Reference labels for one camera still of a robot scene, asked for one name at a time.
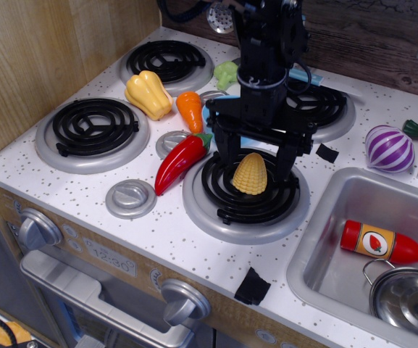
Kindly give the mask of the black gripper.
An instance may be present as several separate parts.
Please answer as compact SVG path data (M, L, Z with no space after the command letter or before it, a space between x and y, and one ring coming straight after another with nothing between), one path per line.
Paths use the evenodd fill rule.
M288 110L288 82L288 78L269 85L241 81L239 97L206 102L207 124L224 164L235 162L242 137L275 145L274 179L281 182L288 179L297 156L310 153L317 126Z

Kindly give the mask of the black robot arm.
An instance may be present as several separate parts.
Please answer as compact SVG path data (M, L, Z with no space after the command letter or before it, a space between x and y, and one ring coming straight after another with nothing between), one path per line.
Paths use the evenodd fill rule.
M212 129L222 162L231 165L241 137L278 147L275 180L290 175L298 156L312 149L317 127L288 115L290 69L308 50L309 33L301 1L222 1L233 21L241 50L237 99L208 101Z

